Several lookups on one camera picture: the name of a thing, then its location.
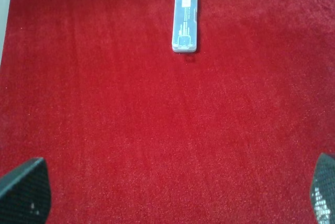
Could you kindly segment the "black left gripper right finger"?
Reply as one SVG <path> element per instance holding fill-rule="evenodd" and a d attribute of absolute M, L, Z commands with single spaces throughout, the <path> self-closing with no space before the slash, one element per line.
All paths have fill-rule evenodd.
<path fill-rule="evenodd" d="M 334 155 L 322 153 L 310 187 L 310 201 L 317 223 L 334 223 Z"/>

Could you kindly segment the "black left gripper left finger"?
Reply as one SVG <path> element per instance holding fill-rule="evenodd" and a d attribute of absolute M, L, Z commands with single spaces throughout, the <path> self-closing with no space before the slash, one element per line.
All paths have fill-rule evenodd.
<path fill-rule="evenodd" d="M 46 223 L 50 209 L 44 158 L 32 158 L 1 177 L 1 223 Z"/>

